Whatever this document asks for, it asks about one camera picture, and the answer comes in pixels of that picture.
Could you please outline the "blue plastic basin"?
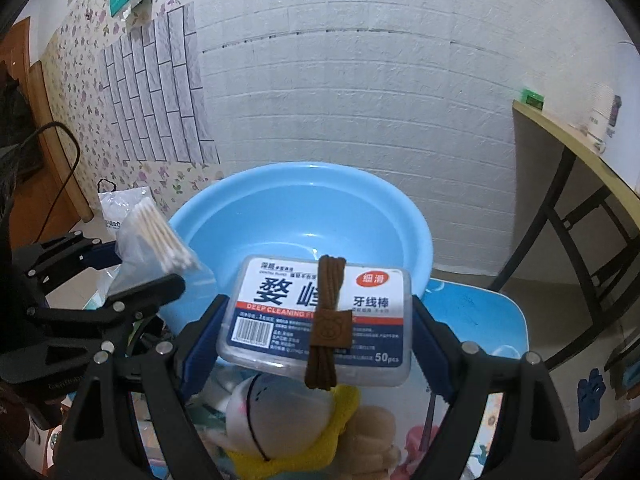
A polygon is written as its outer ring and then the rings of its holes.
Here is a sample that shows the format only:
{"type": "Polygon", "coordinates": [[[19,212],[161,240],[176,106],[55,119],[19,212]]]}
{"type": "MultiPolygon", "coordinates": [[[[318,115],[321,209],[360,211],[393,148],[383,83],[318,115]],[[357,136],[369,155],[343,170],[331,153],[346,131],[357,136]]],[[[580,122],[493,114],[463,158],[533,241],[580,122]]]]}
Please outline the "blue plastic basin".
{"type": "Polygon", "coordinates": [[[229,295],[249,256],[393,266],[424,293],[434,245],[424,215],[399,188],[352,167],[280,162],[241,171],[196,193],[169,223],[211,270],[216,283],[200,300],[180,300],[160,315],[179,333],[213,299],[229,295]]]}

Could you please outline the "pictorial table mat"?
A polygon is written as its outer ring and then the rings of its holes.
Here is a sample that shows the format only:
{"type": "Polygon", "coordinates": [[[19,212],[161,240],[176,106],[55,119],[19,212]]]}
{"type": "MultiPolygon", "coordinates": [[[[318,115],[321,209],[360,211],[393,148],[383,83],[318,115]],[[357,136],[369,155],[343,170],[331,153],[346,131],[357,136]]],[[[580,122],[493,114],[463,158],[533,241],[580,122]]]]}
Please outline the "pictorial table mat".
{"type": "MultiPolygon", "coordinates": [[[[520,308],[506,296],[484,288],[435,280],[428,283],[422,302],[433,318],[449,325],[458,339],[472,340],[491,356],[518,359],[528,349],[528,333],[520,308]]],[[[233,389],[253,376],[250,370],[218,362],[203,391],[188,404],[189,414],[207,451],[226,479],[235,479],[232,460],[209,437],[224,430],[224,412],[233,389]]],[[[382,406],[395,417],[394,445],[400,460],[390,479],[408,479],[416,471],[424,450],[433,442],[447,404],[431,395],[417,362],[408,379],[395,388],[362,388],[360,405],[382,406]]],[[[280,479],[339,479],[336,455],[318,471],[279,474],[280,479]]]]}

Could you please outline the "white yellow plush toy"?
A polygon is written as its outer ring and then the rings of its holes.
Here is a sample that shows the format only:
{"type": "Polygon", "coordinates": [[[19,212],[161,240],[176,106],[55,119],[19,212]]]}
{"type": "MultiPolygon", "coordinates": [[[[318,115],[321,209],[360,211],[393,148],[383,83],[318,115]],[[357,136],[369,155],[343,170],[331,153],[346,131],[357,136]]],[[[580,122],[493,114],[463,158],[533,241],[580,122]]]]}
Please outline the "white yellow plush toy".
{"type": "Polygon", "coordinates": [[[224,430],[209,437],[231,458],[241,479],[318,471],[334,461],[359,403],[353,386],[309,389],[291,378],[257,374],[234,388],[224,430]]]}

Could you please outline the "white plastic bag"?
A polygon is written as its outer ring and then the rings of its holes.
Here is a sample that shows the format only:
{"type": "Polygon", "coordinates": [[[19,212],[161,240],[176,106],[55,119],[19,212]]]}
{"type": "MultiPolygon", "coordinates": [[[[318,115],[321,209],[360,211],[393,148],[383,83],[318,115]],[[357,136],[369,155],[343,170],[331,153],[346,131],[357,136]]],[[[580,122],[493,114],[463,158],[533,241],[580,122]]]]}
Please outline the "white plastic bag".
{"type": "Polygon", "coordinates": [[[130,210],[145,197],[152,196],[148,186],[118,190],[114,182],[105,178],[100,179],[96,184],[96,192],[98,192],[102,217],[107,231],[114,236],[117,235],[117,231],[130,210]]]}

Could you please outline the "green small box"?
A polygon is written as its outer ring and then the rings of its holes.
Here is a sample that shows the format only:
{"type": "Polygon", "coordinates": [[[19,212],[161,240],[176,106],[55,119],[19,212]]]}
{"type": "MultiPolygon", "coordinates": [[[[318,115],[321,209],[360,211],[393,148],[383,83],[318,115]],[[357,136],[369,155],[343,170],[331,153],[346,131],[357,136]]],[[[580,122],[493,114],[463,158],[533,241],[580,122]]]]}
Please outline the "green small box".
{"type": "Polygon", "coordinates": [[[544,97],[529,88],[524,88],[521,92],[521,102],[536,110],[544,109],[544,97]]]}

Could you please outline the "cotton swab bag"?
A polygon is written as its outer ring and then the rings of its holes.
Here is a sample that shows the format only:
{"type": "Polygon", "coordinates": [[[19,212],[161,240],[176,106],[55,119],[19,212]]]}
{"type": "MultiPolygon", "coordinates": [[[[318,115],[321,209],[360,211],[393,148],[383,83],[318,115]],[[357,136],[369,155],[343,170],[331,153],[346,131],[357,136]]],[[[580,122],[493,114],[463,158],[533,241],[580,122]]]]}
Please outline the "cotton swab bag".
{"type": "Polygon", "coordinates": [[[173,333],[198,320],[217,295],[212,270],[169,225],[152,198],[145,197],[129,211],[116,234],[122,263],[108,292],[126,289],[177,274],[186,289],[179,299],[160,308],[160,317],[173,333]]]}

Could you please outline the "brown lace bundle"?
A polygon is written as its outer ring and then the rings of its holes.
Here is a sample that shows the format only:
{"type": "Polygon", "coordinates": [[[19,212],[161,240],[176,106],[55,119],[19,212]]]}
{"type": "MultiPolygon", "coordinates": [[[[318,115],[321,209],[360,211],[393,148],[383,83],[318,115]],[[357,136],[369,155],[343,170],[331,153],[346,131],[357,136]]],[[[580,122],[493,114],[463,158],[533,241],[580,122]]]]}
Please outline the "brown lace bundle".
{"type": "Polygon", "coordinates": [[[352,348],[352,311],[338,310],[346,260],[323,255],[318,261],[318,304],[314,309],[304,382],[329,391],[337,385],[335,351],[352,348]]]}

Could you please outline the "dental floss pick box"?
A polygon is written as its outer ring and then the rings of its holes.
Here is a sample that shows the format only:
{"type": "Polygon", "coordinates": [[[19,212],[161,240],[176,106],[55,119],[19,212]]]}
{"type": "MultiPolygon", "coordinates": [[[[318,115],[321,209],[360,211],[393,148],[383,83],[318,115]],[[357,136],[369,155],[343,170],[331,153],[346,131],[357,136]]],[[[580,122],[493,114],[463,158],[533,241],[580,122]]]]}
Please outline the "dental floss pick box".
{"type": "Polygon", "coordinates": [[[322,370],[341,385],[397,387],[411,367],[411,278],[401,268],[250,256],[217,341],[224,360],[305,379],[322,370]]]}

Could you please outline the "beige plush bear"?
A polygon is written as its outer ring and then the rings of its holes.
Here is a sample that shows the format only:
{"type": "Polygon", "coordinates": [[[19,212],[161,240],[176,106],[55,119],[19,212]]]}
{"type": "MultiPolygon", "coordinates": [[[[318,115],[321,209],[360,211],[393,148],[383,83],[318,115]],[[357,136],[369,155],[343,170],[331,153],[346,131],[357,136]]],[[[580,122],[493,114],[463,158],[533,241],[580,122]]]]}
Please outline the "beige plush bear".
{"type": "Polygon", "coordinates": [[[395,417],[389,410],[360,406],[338,440],[338,478],[389,479],[400,460],[395,434],[395,417]]]}

